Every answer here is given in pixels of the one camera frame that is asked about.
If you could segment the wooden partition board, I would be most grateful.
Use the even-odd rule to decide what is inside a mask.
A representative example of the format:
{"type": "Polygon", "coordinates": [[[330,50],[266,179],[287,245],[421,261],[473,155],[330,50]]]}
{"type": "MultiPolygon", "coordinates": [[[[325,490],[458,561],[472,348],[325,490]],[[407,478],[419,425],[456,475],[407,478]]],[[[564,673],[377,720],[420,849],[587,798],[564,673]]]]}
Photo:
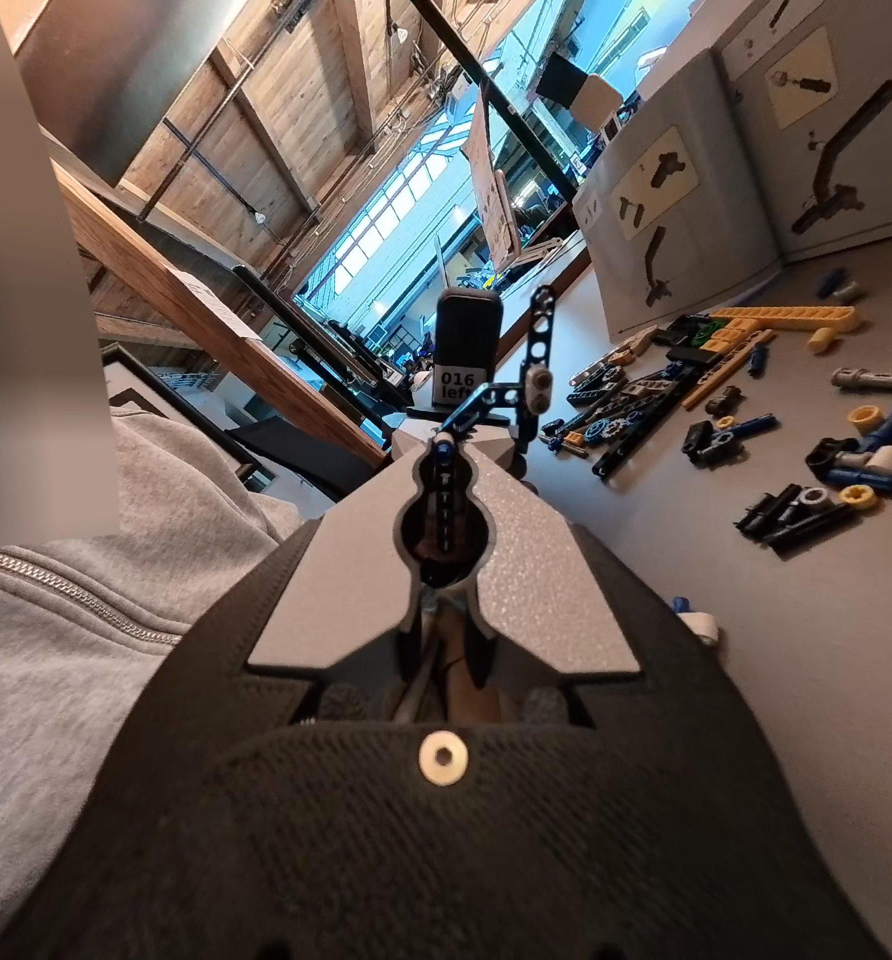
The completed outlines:
{"type": "Polygon", "coordinates": [[[52,162],[77,242],[201,350],[295,426],[380,467],[387,454],[320,392],[285,366],[201,281],[177,270],[62,166],[52,162]]]}

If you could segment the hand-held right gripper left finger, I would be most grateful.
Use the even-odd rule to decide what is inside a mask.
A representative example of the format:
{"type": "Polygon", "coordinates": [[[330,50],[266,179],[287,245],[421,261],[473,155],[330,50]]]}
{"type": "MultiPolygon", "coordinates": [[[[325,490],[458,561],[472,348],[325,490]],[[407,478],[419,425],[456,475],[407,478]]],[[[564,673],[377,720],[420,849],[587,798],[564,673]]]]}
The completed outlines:
{"type": "Polygon", "coordinates": [[[420,496],[417,446],[327,510],[248,656],[257,673],[407,680],[421,659],[420,581],[402,523],[420,496]]]}

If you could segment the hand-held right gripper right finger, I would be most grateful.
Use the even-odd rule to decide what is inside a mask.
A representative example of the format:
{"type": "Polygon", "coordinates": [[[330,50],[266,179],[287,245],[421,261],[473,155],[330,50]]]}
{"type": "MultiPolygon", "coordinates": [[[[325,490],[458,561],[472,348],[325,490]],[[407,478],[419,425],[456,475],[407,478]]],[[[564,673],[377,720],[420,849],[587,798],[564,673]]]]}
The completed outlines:
{"type": "Polygon", "coordinates": [[[490,680],[634,677],[640,665],[565,518],[472,447],[487,546],[473,618],[495,641],[490,680]]]}

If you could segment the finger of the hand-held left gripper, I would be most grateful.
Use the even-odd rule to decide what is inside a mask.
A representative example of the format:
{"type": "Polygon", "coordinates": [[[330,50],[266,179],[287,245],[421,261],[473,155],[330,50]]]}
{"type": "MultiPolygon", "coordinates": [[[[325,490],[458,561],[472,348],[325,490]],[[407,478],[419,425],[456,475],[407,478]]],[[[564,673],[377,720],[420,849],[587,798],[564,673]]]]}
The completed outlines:
{"type": "Polygon", "coordinates": [[[464,450],[476,451],[501,470],[508,470],[516,453],[515,440],[507,425],[478,424],[464,439],[464,450]]]}
{"type": "Polygon", "coordinates": [[[404,458],[427,456],[439,433],[440,422],[427,418],[403,418],[391,435],[392,463],[404,458]]]}

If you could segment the cardboard panel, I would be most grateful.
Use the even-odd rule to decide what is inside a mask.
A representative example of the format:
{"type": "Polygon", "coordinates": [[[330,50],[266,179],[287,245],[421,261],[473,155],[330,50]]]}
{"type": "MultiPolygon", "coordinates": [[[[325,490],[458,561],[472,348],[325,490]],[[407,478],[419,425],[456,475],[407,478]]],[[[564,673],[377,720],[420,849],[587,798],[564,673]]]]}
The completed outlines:
{"type": "Polygon", "coordinates": [[[522,245],[505,175],[493,166],[488,136],[488,104],[482,91],[476,92],[472,123],[461,150],[470,166],[476,211],[493,269],[495,273],[502,273],[520,257],[522,245]]]}

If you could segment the lego instruction booklet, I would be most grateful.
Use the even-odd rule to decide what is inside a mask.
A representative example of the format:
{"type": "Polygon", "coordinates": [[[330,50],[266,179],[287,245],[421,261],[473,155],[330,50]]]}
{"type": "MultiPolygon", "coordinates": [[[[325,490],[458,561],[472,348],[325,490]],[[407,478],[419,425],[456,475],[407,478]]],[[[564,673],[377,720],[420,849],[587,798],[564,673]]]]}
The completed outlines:
{"type": "Polygon", "coordinates": [[[892,1],[705,2],[638,93],[573,202],[613,341],[892,237],[892,1]]]}

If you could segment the pile of loose lego pieces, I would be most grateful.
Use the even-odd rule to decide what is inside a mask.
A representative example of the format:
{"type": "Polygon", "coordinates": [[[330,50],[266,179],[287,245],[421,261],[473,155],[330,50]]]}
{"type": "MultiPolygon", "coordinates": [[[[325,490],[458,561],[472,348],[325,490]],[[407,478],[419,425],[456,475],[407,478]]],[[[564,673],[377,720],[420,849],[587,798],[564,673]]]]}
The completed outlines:
{"type": "MultiPolygon", "coordinates": [[[[575,412],[541,426],[553,453],[586,457],[610,480],[675,408],[700,413],[680,450],[696,469],[711,471],[745,458],[746,442],[780,427],[773,413],[738,419],[745,396],[733,379],[762,378],[781,332],[807,333],[813,356],[829,353],[860,330],[865,294],[848,271],[827,273],[817,304],[743,305],[684,314],[618,342],[570,380],[575,412]]],[[[843,394],[892,394],[892,371],[842,366],[830,376],[843,394]]],[[[786,556],[858,525],[892,497],[892,409],[866,404],[847,415],[851,434],[818,439],[804,457],[812,485],[792,483],[765,493],[734,523],[753,544],[786,556]]]]}

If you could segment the black lego beam assembly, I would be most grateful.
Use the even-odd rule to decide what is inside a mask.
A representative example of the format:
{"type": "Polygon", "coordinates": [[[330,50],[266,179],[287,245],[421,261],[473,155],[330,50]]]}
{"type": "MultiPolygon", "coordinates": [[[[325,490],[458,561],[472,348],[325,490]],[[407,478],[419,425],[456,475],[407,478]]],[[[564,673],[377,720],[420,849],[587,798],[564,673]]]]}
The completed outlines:
{"type": "Polygon", "coordinates": [[[526,354],[516,382],[489,382],[476,388],[441,424],[436,443],[454,448],[494,409],[515,412],[516,442],[528,446],[536,438],[539,419],[552,402],[553,374],[549,367],[557,295],[544,284],[533,292],[528,310],[526,354]]]}

